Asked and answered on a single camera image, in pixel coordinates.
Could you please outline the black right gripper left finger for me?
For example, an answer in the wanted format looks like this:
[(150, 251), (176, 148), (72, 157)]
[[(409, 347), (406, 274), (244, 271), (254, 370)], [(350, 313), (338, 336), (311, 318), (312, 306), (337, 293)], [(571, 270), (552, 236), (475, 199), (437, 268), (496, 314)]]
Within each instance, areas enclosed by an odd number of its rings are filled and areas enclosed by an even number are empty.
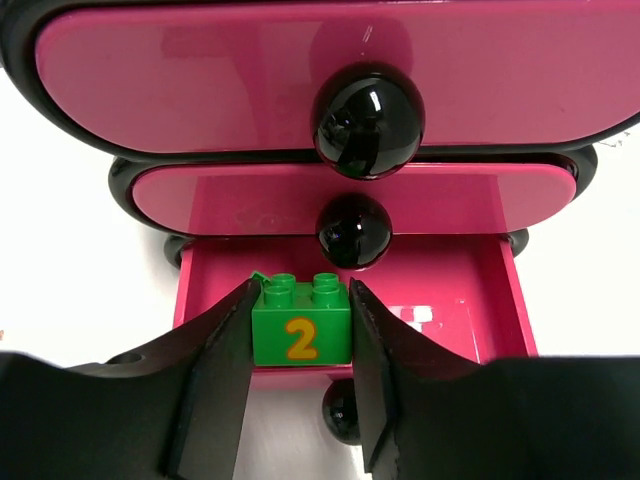
[(106, 363), (1, 357), (5, 479), (229, 479), (254, 362), (255, 280)]

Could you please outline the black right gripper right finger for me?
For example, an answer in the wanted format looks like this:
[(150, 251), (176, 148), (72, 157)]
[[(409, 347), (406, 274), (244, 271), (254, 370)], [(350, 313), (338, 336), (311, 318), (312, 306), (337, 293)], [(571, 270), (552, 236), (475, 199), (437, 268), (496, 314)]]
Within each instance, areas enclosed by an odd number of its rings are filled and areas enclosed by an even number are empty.
[(521, 357), (480, 365), (350, 283), (365, 470), (376, 479), (635, 479), (639, 361)]

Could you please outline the green lego brick number two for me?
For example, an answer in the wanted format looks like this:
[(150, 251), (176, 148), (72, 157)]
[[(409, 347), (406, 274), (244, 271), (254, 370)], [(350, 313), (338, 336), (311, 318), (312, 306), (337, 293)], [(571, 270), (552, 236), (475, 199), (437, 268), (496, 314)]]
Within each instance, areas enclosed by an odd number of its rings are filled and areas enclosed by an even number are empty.
[(277, 273), (262, 286), (251, 312), (253, 359), (258, 367), (348, 365), (352, 318), (347, 286), (335, 273), (309, 282)]

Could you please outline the black pink drawer organizer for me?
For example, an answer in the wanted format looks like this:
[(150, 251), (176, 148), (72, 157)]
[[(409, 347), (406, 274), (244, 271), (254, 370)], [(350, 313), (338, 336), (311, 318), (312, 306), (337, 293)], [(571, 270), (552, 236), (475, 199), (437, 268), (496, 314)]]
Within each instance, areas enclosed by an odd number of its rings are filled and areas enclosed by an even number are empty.
[(5, 1), (1, 61), (117, 155), (133, 217), (187, 242), (306, 240), (340, 184), (413, 241), (506, 235), (579, 195), (639, 120), (635, 1)]

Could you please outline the green 2x3 lego brick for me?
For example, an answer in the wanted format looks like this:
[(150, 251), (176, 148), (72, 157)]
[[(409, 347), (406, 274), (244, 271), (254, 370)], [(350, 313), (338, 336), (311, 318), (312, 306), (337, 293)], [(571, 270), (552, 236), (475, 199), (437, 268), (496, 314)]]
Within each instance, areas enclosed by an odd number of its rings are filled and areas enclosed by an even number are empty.
[(261, 283), (261, 285), (262, 285), (262, 286), (264, 286), (264, 285), (268, 285), (268, 284), (270, 284), (270, 283), (271, 283), (271, 278), (270, 278), (268, 275), (265, 275), (265, 274), (263, 274), (263, 273), (261, 273), (261, 272), (259, 272), (259, 271), (254, 271), (254, 272), (251, 274), (250, 278), (251, 278), (252, 280), (259, 281), (259, 282)]

